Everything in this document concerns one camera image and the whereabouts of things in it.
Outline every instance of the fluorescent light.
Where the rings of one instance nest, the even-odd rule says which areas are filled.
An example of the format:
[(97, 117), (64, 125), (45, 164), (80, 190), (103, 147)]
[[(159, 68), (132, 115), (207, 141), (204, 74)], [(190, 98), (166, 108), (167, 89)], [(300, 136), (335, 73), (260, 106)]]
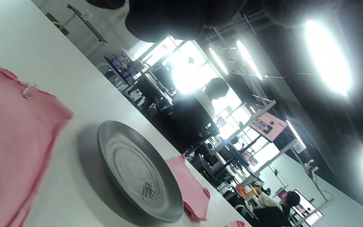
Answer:
[(303, 143), (302, 139), (299, 137), (298, 133), (296, 132), (294, 126), (292, 126), (291, 122), (289, 122), (288, 120), (286, 120), (286, 122), (288, 123), (289, 128), (291, 129), (291, 131), (294, 133), (295, 137), (298, 139), (298, 141), (302, 144), (302, 146), (306, 149), (305, 144)]
[(220, 68), (222, 69), (222, 71), (224, 73), (226, 73), (226, 75), (229, 75), (228, 70), (226, 70), (226, 67), (223, 65), (222, 61), (219, 59), (219, 57), (217, 56), (217, 54), (211, 48), (209, 48), (209, 52), (211, 52), (211, 54), (214, 57), (216, 63), (218, 64), (218, 66), (220, 66)]
[(252, 70), (255, 72), (258, 79), (262, 80), (262, 76), (258, 71), (255, 62), (253, 61), (252, 57), (250, 56), (249, 52), (246, 50), (245, 46), (240, 41), (237, 41), (236, 44), (238, 45), (239, 51), (243, 56), (243, 59), (250, 65)]
[(306, 23), (305, 36), (323, 80), (334, 91), (347, 95), (351, 87), (350, 71), (333, 37), (316, 21)]

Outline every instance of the black ceiling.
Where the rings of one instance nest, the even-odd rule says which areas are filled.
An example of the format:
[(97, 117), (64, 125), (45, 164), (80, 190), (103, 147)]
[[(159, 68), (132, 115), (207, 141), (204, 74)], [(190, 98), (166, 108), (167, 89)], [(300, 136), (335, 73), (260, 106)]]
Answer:
[[(257, 40), (279, 72), (269, 76), (283, 77), (329, 148), (308, 146), (301, 158), (314, 158), (320, 177), (363, 205), (363, 0), (346, 0), (321, 19), (340, 45), (352, 74), (353, 86), (347, 98), (329, 90), (317, 74), (304, 43), (303, 29), (272, 23), (261, 13), (260, 2), (249, 0), (240, 14), (249, 18)], [(233, 29), (222, 32), (224, 37), (234, 33)], [(206, 35), (213, 44), (221, 43), (211, 39), (209, 31)], [(224, 51), (223, 57), (227, 55), (228, 51)], [(305, 142), (315, 144), (305, 132), (299, 134)]]

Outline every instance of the desk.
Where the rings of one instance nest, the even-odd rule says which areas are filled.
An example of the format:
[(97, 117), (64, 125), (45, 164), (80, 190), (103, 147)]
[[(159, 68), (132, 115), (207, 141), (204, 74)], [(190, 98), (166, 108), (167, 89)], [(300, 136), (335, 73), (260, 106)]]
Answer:
[[(74, 118), (61, 132), (24, 227), (137, 227), (134, 210), (118, 207), (98, 151), (95, 128), (106, 120), (129, 125), (165, 158), (179, 152), (138, 112), (30, 0), (0, 0), (0, 65), (22, 81), (56, 95)], [(160, 227), (250, 225), (190, 164), (197, 181), (209, 189), (208, 221), (183, 216)]]
[(70, 10), (72, 10), (74, 12), (74, 14), (69, 18), (69, 20), (67, 20), (64, 24), (62, 24), (60, 26), (60, 30), (63, 29), (69, 22), (71, 22), (71, 20), (73, 20), (75, 18), (75, 16), (78, 16), (79, 19), (81, 19), (81, 21), (86, 25), (86, 27), (89, 28), (89, 30), (96, 36), (96, 38), (98, 38), (99, 42), (101, 43), (94, 51), (92, 51), (90, 54), (88, 54), (88, 56), (92, 56), (94, 53), (96, 53), (105, 43), (107, 43), (107, 41), (105, 40), (105, 38), (95, 29), (95, 27), (92, 26), (91, 23), (89, 23), (89, 21), (85, 20), (82, 17), (82, 13), (76, 9), (74, 6), (71, 6), (70, 4), (67, 4), (66, 6), (67, 8), (69, 8)]

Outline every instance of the pink fabric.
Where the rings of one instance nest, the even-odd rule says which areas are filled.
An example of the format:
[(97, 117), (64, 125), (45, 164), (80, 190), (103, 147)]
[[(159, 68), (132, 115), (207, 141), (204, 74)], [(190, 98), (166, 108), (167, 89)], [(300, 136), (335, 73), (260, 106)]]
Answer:
[(0, 227), (20, 227), (29, 214), (59, 132), (72, 112), (0, 67)]
[(183, 156), (178, 156), (166, 160), (166, 163), (179, 185), (186, 213), (190, 215), (193, 221), (206, 221), (210, 199), (209, 191), (201, 186), (184, 161)]
[(245, 223), (243, 221), (234, 221), (233, 223), (230, 223), (226, 227), (245, 227)]

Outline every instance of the metal tray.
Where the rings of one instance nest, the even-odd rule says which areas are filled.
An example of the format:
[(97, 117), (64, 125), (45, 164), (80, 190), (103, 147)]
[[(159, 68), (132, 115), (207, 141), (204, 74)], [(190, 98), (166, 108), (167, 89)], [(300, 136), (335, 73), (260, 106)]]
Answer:
[(176, 179), (156, 149), (120, 122), (99, 126), (98, 144), (106, 170), (120, 191), (148, 215), (175, 222), (183, 213)]

